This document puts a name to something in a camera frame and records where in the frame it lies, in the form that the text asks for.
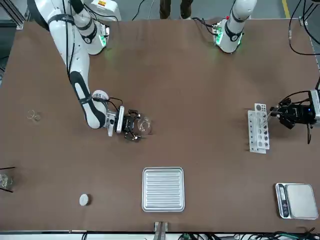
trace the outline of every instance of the shoe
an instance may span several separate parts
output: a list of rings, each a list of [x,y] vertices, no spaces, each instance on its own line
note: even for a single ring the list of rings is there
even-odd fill
[[[191,20],[191,16],[187,17],[187,18],[182,18],[182,16],[180,15],[179,19],[182,19],[182,20]]]

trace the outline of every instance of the white robotic arm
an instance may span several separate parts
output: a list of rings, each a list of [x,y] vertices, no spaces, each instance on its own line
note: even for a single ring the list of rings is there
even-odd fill
[[[225,53],[233,53],[240,44],[245,21],[255,9],[257,0],[235,0],[230,16],[213,26],[213,41]]]
[[[108,128],[109,136],[114,126],[120,133],[124,107],[110,111],[108,95],[101,90],[91,95],[88,85],[89,54],[96,55],[106,46],[109,28],[93,20],[81,0],[28,0],[28,8],[36,22],[50,31],[87,124],[92,129]]]

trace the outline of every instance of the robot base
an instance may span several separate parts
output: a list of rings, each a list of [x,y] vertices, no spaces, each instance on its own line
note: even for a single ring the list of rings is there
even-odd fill
[[[218,22],[216,25],[213,26],[213,33],[215,34],[213,35],[213,42],[214,44],[219,46],[219,48],[223,52],[231,54],[239,46],[243,33],[239,37],[239,40],[231,41],[230,37],[227,35],[225,30],[225,25],[227,21],[227,19],[223,19],[221,22]]]

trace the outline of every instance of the robotic arm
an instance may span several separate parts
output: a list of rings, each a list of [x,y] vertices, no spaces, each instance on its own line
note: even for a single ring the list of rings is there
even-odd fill
[[[213,42],[225,53],[233,53],[240,44],[245,21],[255,9],[257,0],[234,0],[230,16],[213,26]]]
[[[96,90],[91,95],[89,90],[89,54],[97,55],[106,47],[109,27],[94,20],[81,0],[27,0],[27,3],[35,21],[50,32],[89,127],[107,128],[109,136],[114,129],[117,133],[123,130],[126,138],[139,139],[133,133],[134,123],[130,121],[133,118],[130,113],[124,115],[123,106],[117,112],[111,111],[107,93]]]
[[[307,126],[307,143],[311,141],[311,129],[320,126],[320,99],[319,83],[313,90],[299,91],[285,97],[276,107],[270,108],[270,115],[279,119],[280,123],[288,129],[292,129],[296,124]],[[293,102],[291,96],[297,94],[307,94],[307,98]]]

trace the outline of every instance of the person's leg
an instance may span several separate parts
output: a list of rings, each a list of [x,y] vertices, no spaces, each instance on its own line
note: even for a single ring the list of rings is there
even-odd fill
[[[160,18],[167,19],[170,16],[171,0],[160,0]]]
[[[183,19],[191,16],[191,4],[194,0],[182,0],[180,5],[180,14]]]

